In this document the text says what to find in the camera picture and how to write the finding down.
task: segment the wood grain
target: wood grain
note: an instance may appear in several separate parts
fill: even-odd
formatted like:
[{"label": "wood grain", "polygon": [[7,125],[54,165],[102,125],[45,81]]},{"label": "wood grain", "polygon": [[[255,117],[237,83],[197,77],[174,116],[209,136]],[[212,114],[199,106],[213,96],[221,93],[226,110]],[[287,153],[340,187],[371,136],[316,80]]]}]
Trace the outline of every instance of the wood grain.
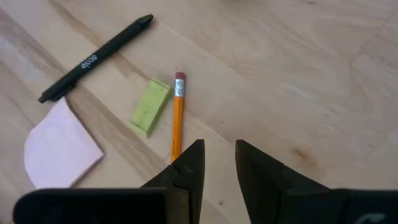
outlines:
[{"label": "wood grain", "polygon": [[187,74],[183,148],[205,139],[202,223],[249,223],[234,164],[245,139],[329,187],[396,189],[395,0],[0,0],[0,222],[33,189],[23,143],[36,98],[134,19],[153,26],[68,101],[106,156],[77,187],[137,187],[169,161],[172,103],[143,139],[148,79]]}]

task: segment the black plastic piece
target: black plastic piece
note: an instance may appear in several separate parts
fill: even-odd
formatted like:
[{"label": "black plastic piece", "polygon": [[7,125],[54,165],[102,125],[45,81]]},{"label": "black plastic piece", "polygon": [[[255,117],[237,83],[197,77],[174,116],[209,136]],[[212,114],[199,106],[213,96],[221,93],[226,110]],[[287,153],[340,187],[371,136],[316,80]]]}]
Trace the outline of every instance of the black plastic piece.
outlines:
[{"label": "black plastic piece", "polygon": [[243,140],[235,159],[253,224],[398,223],[398,191],[331,190]]},{"label": "black plastic piece", "polygon": [[23,196],[15,224],[198,224],[205,145],[195,141],[140,189],[45,189]]}]

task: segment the eraser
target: eraser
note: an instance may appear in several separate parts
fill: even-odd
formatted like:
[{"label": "eraser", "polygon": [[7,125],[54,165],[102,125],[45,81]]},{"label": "eraser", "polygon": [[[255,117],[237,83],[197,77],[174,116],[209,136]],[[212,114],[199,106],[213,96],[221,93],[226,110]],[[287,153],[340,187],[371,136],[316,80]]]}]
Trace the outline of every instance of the eraser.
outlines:
[{"label": "eraser", "polygon": [[132,129],[148,138],[170,97],[171,87],[157,79],[151,79],[130,123]]}]

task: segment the black plastic tip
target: black plastic tip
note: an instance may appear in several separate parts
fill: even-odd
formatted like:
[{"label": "black plastic tip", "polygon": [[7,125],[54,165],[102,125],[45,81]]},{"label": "black plastic tip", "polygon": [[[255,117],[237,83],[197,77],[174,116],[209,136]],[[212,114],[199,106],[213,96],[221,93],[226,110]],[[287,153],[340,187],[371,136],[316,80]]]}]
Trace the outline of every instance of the black plastic tip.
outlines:
[{"label": "black plastic tip", "polygon": [[40,103],[44,103],[45,102],[45,98],[43,96],[41,96],[39,99],[37,99]]},{"label": "black plastic tip", "polygon": [[147,27],[153,19],[154,19],[154,15],[149,14],[146,16],[142,16],[137,21],[141,24],[142,27]]}]

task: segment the paper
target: paper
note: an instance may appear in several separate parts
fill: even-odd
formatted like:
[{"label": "paper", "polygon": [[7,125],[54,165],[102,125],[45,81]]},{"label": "paper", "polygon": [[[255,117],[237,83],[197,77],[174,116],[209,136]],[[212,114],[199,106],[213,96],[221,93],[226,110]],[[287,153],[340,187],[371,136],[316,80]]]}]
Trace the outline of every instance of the paper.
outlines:
[{"label": "paper", "polygon": [[29,133],[25,169],[38,189],[72,186],[103,157],[65,98]]}]

